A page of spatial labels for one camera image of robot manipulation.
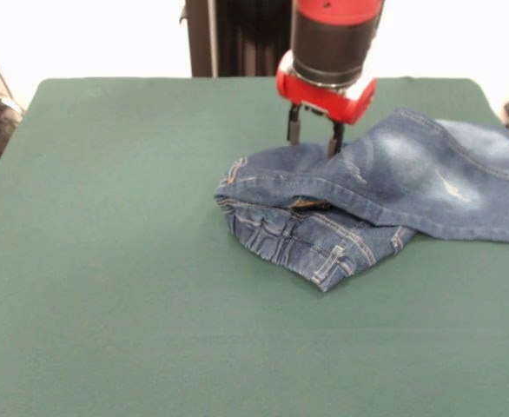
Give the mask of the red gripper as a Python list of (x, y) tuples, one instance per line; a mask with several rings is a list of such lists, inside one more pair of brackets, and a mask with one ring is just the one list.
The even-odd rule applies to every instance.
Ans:
[(366, 113), (373, 100), (377, 81), (364, 72), (351, 86), (318, 86), (295, 73), (293, 63), (293, 52), (289, 50), (281, 58), (276, 72), (277, 91), (281, 97), (291, 102), (287, 140), (290, 145), (300, 143), (300, 110), (301, 106), (307, 106), (332, 120), (333, 134), (328, 141), (327, 157), (333, 158), (342, 150), (345, 124), (356, 124)]

